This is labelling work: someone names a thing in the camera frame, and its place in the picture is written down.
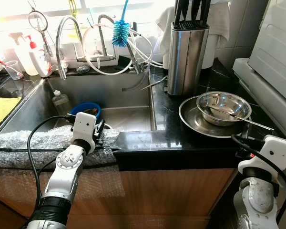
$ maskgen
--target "sink basin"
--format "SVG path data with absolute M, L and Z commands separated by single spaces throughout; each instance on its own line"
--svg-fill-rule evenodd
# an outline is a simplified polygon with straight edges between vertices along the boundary
M 120 75 L 81 75 L 46 79 L 30 96 L 14 117 L 4 126 L 1 133 L 20 130 L 32 130 L 48 117 L 58 115 L 52 103 L 53 91 L 66 94 L 74 107 L 83 102 L 95 102 L 101 107 L 100 118 L 113 128 L 120 127 L 123 132 L 154 130 L 154 115 L 150 90 L 123 92 L 137 84 L 142 75 L 123 73 Z M 146 78 L 142 86 L 147 86 Z M 39 131 L 47 131 L 62 125 L 65 120 L 48 122 Z

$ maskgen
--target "blue bowl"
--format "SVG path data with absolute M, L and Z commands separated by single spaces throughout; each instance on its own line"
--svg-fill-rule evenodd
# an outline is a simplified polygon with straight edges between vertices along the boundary
M 70 114 L 76 115 L 78 112 L 84 112 L 85 110 L 94 109 L 94 108 L 97 109 L 96 119 L 99 119 L 101 108 L 98 104 L 92 103 L 92 102 L 84 102 L 84 103 L 78 104 L 77 106 L 72 108 L 72 110 L 70 111 Z

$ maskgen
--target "black marble countertop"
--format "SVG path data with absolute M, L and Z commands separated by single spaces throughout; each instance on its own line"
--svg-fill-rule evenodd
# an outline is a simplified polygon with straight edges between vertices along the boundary
M 70 70 L 68 75 L 76 75 Z M 151 68 L 150 81 L 154 83 L 165 76 L 162 69 Z M 30 94 L 45 79 L 25 75 L 14 81 L 8 74 L 0 74 L 0 97 L 21 97 L 22 100 L 8 117 L 12 117 L 25 103 Z M 121 132 L 115 145 L 120 171 L 196 169 L 196 168 L 236 168 L 240 159 L 235 157 L 238 146 L 231 139 L 208 137 L 195 132 L 182 123 L 178 109 L 188 97 L 171 98 L 164 92 L 167 81 L 151 89 L 156 130 L 141 132 Z M 252 120 L 273 127 L 278 135 L 284 137 L 265 112 L 238 83 L 236 76 L 215 60 L 211 69 L 202 70 L 197 95 L 208 91 L 225 91 L 247 100 L 252 107 Z M 252 127 L 251 136 L 263 139 L 270 132 Z

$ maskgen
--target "plastic bottle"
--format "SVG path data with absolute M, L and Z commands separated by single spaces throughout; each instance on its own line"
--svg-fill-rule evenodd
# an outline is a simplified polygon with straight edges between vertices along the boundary
M 53 71 L 51 70 L 50 62 L 48 62 L 45 58 L 43 49 L 37 47 L 37 44 L 32 41 L 30 35 L 26 36 L 26 38 L 27 37 L 30 40 L 31 47 L 31 50 L 29 50 L 29 55 L 38 74 L 41 77 L 47 77 L 51 75 Z
M 71 104 L 69 102 L 69 98 L 65 94 L 61 94 L 60 91 L 54 92 L 54 97 L 52 98 L 52 101 L 56 107 L 56 110 L 59 115 L 66 115 L 69 113 L 72 109 Z
M 34 67 L 34 64 L 30 58 L 29 55 L 29 44 L 25 42 L 22 32 L 21 33 L 10 33 L 10 37 L 12 37 L 16 43 L 16 46 L 14 47 L 14 51 L 22 64 L 25 72 L 29 75 L 38 75 L 38 72 L 36 68 Z

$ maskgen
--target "stainless steel knife block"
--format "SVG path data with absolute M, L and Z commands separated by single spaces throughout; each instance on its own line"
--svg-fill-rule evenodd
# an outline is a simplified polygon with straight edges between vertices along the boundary
M 190 21 L 180 22 L 180 29 L 171 24 L 170 65 L 168 70 L 168 94 L 193 95 L 197 91 L 204 58 L 209 26 L 195 28 Z

